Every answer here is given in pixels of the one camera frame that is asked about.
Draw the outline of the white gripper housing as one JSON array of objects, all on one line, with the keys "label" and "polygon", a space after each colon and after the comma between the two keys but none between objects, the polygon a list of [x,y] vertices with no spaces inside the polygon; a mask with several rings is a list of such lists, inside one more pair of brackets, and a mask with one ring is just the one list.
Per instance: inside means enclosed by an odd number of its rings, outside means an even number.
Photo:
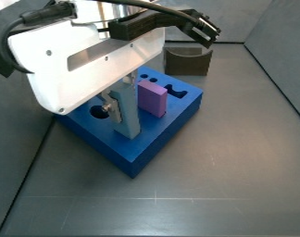
[{"label": "white gripper housing", "polygon": [[124,78],[136,89],[136,70],[162,50],[165,30],[156,29],[132,41],[102,40],[93,25],[70,21],[9,37],[14,57],[27,70],[37,100],[49,111],[66,115],[95,95],[102,111],[122,122],[118,100],[106,90]]}]

